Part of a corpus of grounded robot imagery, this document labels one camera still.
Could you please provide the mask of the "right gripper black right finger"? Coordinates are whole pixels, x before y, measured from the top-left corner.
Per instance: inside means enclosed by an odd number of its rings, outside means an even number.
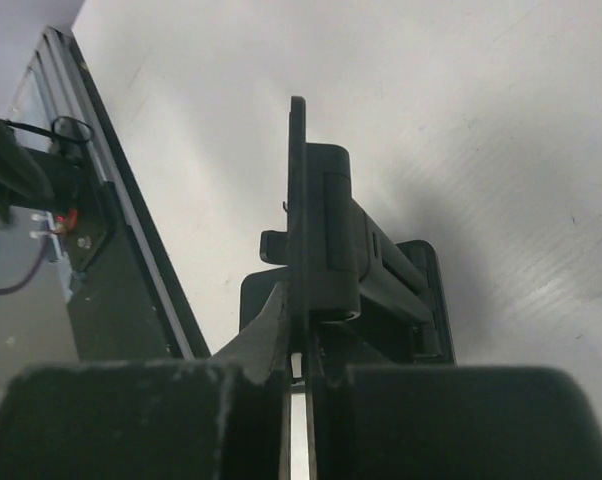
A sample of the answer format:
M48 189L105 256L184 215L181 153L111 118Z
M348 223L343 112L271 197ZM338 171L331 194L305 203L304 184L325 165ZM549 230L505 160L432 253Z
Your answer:
M329 326L305 376L315 479L602 479L602 430L562 371L396 365Z

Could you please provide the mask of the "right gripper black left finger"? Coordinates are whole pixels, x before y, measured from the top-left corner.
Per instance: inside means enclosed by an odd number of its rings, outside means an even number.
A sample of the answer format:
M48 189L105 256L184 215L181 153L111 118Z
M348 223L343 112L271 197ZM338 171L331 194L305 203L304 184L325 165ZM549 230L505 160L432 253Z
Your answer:
M286 479L288 287L206 360L47 365L0 402L0 479Z

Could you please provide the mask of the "folding black phone stand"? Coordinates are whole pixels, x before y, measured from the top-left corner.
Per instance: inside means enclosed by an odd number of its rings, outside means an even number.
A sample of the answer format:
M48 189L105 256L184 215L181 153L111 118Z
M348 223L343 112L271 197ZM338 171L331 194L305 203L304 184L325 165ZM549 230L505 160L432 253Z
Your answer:
M291 99L288 123L287 228L260 236L269 269L240 290L246 328L279 281L302 289L311 320L343 328L391 361L456 362L440 265L424 240L393 243L354 200L350 156L307 139L306 101Z

